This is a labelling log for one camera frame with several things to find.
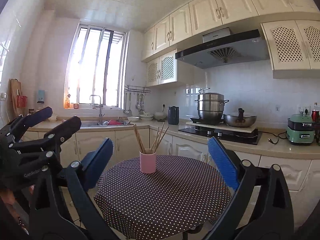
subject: stainless steel pot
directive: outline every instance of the stainless steel pot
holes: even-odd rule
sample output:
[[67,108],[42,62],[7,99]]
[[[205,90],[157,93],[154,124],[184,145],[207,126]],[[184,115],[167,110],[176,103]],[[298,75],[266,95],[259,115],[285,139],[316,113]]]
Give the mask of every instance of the stainless steel pot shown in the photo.
[[198,95],[198,115],[202,119],[220,120],[223,115],[224,105],[229,100],[224,100],[224,95],[219,93],[202,93]]
[[244,110],[242,108],[238,109],[238,114],[223,114],[223,120],[227,125],[233,127],[250,127],[252,126],[256,120],[256,115],[244,114]]

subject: utensil rack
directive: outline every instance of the utensil rack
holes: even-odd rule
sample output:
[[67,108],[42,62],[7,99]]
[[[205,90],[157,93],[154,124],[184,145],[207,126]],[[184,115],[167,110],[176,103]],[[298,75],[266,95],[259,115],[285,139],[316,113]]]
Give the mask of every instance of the utensil rack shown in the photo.
[[128,86],[128,85],[124,85],[124,91],[134,92],[134,93],[137,92],[137,93],[143,93],[143,94],[151,93],[151,90],[149,88],[139,87],[139,86]]

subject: round table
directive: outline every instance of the round table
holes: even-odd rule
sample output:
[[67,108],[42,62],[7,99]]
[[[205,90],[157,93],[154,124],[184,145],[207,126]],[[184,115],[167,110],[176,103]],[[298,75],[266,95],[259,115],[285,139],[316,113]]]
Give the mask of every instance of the round table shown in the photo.
[[218,219],[231,194],[214,167],[172,155],[156,162],[152,174],[133,158],[101,175],[94,200],[110,227],[129,239],[158,240]]

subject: gas stove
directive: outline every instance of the gas stove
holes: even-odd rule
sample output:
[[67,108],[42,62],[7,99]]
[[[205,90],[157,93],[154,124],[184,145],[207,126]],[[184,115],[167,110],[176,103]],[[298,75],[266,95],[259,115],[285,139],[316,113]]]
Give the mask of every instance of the gas stove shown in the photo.
[[258,129],[254,129],[252,132],[239,132],[197,125],[194,127],[179,129],[179,131],[200,135],[207,138],[216,137],[224,141],[238,142],[251,145],[258,145],[258,142],[262,136],[262,132],[259,132]]

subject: kitchen sink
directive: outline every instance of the kitchen sink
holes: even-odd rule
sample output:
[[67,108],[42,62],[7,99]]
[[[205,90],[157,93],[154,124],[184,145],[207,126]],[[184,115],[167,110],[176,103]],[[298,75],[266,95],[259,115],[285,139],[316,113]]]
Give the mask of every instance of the kitchen sink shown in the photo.
[[85,120],[85,121],[81,121],[81,127],[93,127],[93,126],[97,126],[97,127],[102,127],[102,126],[122,126],[122,125],[132,125],[132,124],[128,124],[129,121],[128,120],[122,120],[122,119],[118,119],[115,120],[121,124],[117,124],[117,125],[108,125],[108,123],[111,120],[104,120],[103,123],[100,123],[98,121],[93,121],[93,120]]

